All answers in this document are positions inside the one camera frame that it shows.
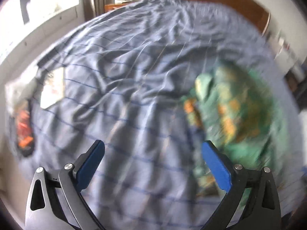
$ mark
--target blue bedsheet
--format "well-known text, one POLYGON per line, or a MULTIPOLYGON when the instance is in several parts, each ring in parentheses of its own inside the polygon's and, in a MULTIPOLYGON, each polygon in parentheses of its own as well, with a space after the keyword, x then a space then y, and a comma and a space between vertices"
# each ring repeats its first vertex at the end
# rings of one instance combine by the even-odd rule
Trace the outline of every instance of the blue bedsheet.
POLYGON ((48 71, 65 67, 65 98, 43 110, 33 95, 35 151, 16 154, 21 169, 29 179, 39 166, 59 169, 100 139, 106 154, 82 194, 107 229, 200 229, 220 199, 196 198, 179 99, 217 57, 257 70, 286 112, 291 165, 279 195, 282 214, 290 212, 303 196, 296 106, 257 29, 214 3, 143 0, 85 23, 45 51, 36 77, 43 83, 48 71))

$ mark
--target nightstand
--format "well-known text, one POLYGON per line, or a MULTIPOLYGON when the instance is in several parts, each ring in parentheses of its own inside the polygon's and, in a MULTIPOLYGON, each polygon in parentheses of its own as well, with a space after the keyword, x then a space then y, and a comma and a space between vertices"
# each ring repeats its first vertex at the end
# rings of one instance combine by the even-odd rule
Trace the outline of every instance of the nightstand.
POLYGON ((125 2, 125 3, 111 3, 111 4, 106 4, 104 6, 104 12, 107 13, 111 10, 114 10, 116 8, 119 8, 119 7, 123 7, 123 6, 126 6, 130 3, 133 3, 133 2, 125 2))

